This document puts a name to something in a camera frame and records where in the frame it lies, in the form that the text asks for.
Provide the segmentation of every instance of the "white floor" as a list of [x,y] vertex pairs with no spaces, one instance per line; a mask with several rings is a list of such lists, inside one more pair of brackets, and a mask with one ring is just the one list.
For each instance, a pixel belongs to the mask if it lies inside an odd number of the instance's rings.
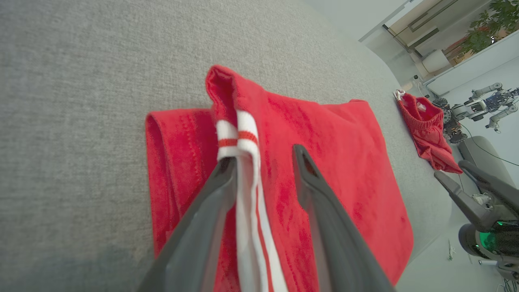
[[[421,64],[416,64],[411,55],[397,42],[385,29],[380,28],[362,42],[366,47],[378,55],[391,69],[402,86],[401,89],[414,96],[430,94],[413,79],[414,75],[423,77]],[[453,146],[453,156],[459,161],[461,154],[457,147]],[[449,174],[457,182],[460,182],[468,194],[478,192],[476,185],[465,174]],[[398,292],[415,291],[461,291],[461,292],[487,292],[502,291],[499,283],[502,278],[492,266],[482,266],[478,257],[469,256],[461,247],[458,240],[459,228],[468,223],[468,220],[452,204],[452,213],[449,225],[431,244],[410,262],[400,278],[396,289]],[[455,249],[453,260],[449,261],[449,241]]]

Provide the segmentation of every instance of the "gray cushion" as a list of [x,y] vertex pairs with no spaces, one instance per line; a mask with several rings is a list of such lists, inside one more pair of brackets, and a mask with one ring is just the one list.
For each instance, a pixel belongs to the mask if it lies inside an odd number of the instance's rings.
[[303,4],[4,0],[0,27],[1,291],[136,287],[153,259],[145,115],[209,107],[215,63],[294,98],[369,101],[415,253],[449,218],[393,74]]

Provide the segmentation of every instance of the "red garment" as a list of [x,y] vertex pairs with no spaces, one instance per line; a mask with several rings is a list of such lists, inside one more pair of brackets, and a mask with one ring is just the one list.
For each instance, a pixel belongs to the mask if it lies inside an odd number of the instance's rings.
[[425,97],[405,93],[397,97],[400,112],[413,136],[418,156],[428,160],[432,168],[455,174],[463,171],[452,156],[452,149],[443,137],[443,110]]
[[396,284],[413,234],[367,102],[296,100],[219,65],[209,71],[206,87],[211,110],[152,112],[146,120],[156,255],[217,159],[236,156],[241,179],[227,215],[214,291],[239,291],[240,285],[246,291],[318,291],[308,216],[295,191],[297,143],[306,147]]

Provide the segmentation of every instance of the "red stripe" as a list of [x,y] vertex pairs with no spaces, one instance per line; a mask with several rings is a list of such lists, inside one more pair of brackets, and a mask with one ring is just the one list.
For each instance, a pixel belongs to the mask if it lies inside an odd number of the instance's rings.
[[267,246],[265,245],[265,240],[263,239],[263,231],[261,229],[260,224],[260,209],[258,208],[258,203],[258,187],[256,187],[256,218],[258,221],[259,242],[261,242],[263,257],[265,258],[265,263],[267,264],[268,291],[274,292],[274,286],[272,285],[272,276],[270,274],[270,262],[268,260]]
[[238,139],[222,139],[218,141],[218,147],[236,146]]
[[258,144],[258,139],[256,138],[256,136],[249,131],[239,131],[238,139],[248,139],[248,140],[251,140],[252,142],[256,143],[256,145]]

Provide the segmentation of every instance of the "red fabric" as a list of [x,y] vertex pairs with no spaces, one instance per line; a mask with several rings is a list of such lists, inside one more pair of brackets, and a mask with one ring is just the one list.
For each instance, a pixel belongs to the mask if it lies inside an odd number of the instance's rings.
[[[214,66],[206,87],[211,110],[152,112],[146,119],[155,253],[216,165],[215,123],[236,125],[236,110],[255,119],[267,215],[289,291],[318,291],[308,216],[297,202],[292,145],[306,147],[355,222],[389,280],[396,284],[413,234],[386,145],[365,101],[319,105],[265,91],[232,70]],[[239,291],[235,212],[222,238],[214,291]]]
[[408,93],[402,96],[398,105],[413,136],[418,156],[428,160],[436,170],[463,173],[443,137],[443,110],[425,97],[416,98]]

